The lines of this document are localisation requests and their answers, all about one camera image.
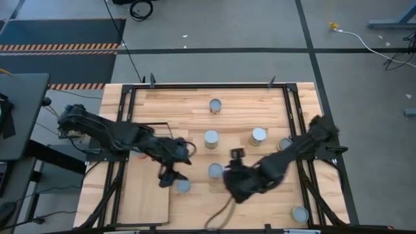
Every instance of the concrete floor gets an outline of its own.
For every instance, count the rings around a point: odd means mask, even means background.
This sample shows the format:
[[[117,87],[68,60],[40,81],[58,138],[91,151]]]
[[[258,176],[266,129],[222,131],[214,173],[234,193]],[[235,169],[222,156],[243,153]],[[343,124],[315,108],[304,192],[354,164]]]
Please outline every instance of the concrete floor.
[[[363,47],[352,36],[330,32],[328,20],[359,34],[371,47],[386,47],[386,42],[391,47],[406,47],[402,37],[411,31],[369,30],[365,25],[371,19],[395,18],[411,2],[302,0],[315,48]],[[0,18],[9,17],[17,4],[18,0],[2,1]],[[159,0],[154,2],[151,18],[141,23],[129,18],[127,5],[109,5],[114,16],[127,18],[124,38],[129,49],[306,48],[293,0]],[[102,0],[26,0],[17,18],[107,16]],[[385,59],[374,54],[318,54],[317,59],[334,121],[341,129],[341,144],[350,149],[344,160],[360,223],[416,229],[416,120],[402,114],[403,108],[416,107],[415,68],[385,71]],[[274,75],[281,82],[315,82],[306,53],[133,55],[133,60],[141,75],[152,72],[158,83],[269,81]],[[127,55],[117,56],[112,77],[113,83],[138,81]],[[77,93],[102,95],[97,90]],[[74,103],[83,103],[92,112],[99,109],[97,100],[56,91],[47,95],[58,111]],[[38,122],[56,129],[54,116],[46,111],[41,111]],[[44,144],[69,143],[40,127],[35,127],[32,137]],[[38,215],[76,210],[78,194],[42,195],[41,199]],[[65,230],[72,222],[73,215],[63,214],[41,226],[21,226],[16,233]]]

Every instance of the wooden tabletop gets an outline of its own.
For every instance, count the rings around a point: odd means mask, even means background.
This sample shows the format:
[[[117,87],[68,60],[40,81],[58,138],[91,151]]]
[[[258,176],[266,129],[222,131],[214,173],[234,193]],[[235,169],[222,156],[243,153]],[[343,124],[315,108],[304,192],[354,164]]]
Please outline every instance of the wooden tabletop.
[[[313,83],[297,83],[300,102],[306,124],[321,114]],[[122,84],[107,84],[99,115],[116,120]],[[218,98],[222,102],[220,114],[209,112],[209,101]],[[292,110],[294,98],[291,96]],[[208,176],[212,163],[227,165],[233,148],[244,148],[244,164],[250,165],[261,157],[276,151],[280,139],[290,135],[282,89],[272,88],[187,88],[138,90],[135,99],[133,121],[139,123],[168,122],[174,137],[184,137],[197,147],[191,158],[192,165],[176,164],[175,169],[187,176],[191,188],[178,192],[176,183],[170,188],[159,188],[159,165],[149,158],[131,155],[126,165],[118,223],[167,223],[157,229],[201,229],[207,219],[215,214],[229,198],[221,179]],[[300,134],[297,118],[296,132]],[[165,125],[153,125],[156,135],[168,135]],[[258,147],[248,143],[254,127],[267,130],[267,139]],[[219,144],[215,149],[204,145],[204,133],[215,130]],[[108,163],[102,162],[88,173],[84,180],[74,226],[82,224],[94,210],[103,195]],[[348,215],[337,171],[315,162],[317,180],[322,197],[344,222]],[[314,221],[318,224],[315,202],[311,200]],[[302,206],[302,194],[296,163],[292,162],[283,183],[266,194],[254,194],[237,205],[226,229],[306,228],[295,222],[291,211]],[[106,224],[109,223],[112,199],[107,206]],[[212,226],[219,225],[226,212],[217,217]]]

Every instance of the can lid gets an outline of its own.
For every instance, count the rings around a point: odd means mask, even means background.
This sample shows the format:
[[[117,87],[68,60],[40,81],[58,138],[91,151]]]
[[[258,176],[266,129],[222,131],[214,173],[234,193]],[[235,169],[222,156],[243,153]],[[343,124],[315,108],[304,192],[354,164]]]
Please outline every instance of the can lid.
[[[223,172],[222,166],[219,165],[218,163],[213,163],[209,165],[209,168],[208,168],[209,177],[221,177],[222,172]]]
[[[190,181],[189,180],[180,180],[177,182],[176,189],[179,192],[188,192],[190,189]]]
[[[309,219],[309,213],[303,207],[295,207],[292,210],[292,217],[299,223],[305,224]]]
[[[284,150],[286,148],[288,148],[289,146],[291,146],[292,141],[288,138],[283,138],[280,140],[279,142],[279,148],[280,150]]]
[[[266,137],[267,137],[266,129],[262,127],[256,127],[253,130],[253,138],[255,140],[266,140]]]
[[[218,99],[212,99],[209,102],[209,107],[213,110],[219,110],[219,109],[221,109],[221,101],[218,100]]]
[[[213,130],[207,131],[205,133],[205,141],[211,144],[218,142],[218,133]]]

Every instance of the black desk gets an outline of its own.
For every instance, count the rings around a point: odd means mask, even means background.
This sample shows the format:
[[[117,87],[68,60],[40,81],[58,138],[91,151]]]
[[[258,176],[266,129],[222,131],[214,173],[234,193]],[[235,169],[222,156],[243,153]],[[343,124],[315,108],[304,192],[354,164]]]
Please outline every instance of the black desk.
[[[47,146],[30,140],[33,127],[45,97],[48,74],[0,75],[0,93],[8,96],[14,104],[12,118],[16,134],[7,139],[0,138],[0,161],[7,161],[12,168],[7,175],[7,184],[0,203],[14,202],[27,193],[30,181],[39,182],[41,173],[34,172],[36,160],[55,164],[59,167],[84,174],[83,161],[55,151]],[[23,201],[16,204],[16,210],[7,226],[15,224]],[[29,213],[34,211],[36,203],[29,205]],[[1,231],[13,233],[14,228]]]

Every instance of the white cable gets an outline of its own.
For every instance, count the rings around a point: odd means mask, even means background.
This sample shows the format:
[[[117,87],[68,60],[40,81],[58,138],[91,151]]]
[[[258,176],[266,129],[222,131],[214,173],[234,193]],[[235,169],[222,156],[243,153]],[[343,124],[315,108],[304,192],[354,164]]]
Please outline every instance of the white cable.
[[[395,60],[395,59],[392,59],[392,58],[389,58],[389,57],[387,57],[387,56],[385,56],[385,55],[383,55],[383,54],[381,54],[381,53],[379,53],[379,52],[377,52],[377,51],[374,51],[374,50],[372,50],[372,49],[370,49],[366,44],[365,44],[365,42],[363,41],[363,39],[361,39],[357,34],[355,34],[355,33],[352,33],[352,32],[345,32],[345,31],[342,31],[341,29],[333,29],[335,32],[338,32],[338,33],[346,33],[346,34],[350,34],[350,35],[352,35],[352,36],[356,36],[360,41],[361,41],[361,43],[369,50],[369,51],[371,51],[371,52],[373,52],[373,53],[375,53],[375,54],[377,54],[377,55],[379,55],[379,56],[382,56],[382,57],[384,57],[384,58],[386,58],[386,59],[388,59],[388,60],[392,60],[393,62],[397,62],[397,63],[400,63],[400,64],[408,64],[408,65],[410,65],[410,66],[413,66],[414,68],[416,68],[416,65],[414,65],[414,64],[411,64],[411,63],[409,63],[409,62],[402,62],[402,61],[398,61],[398,60]]]

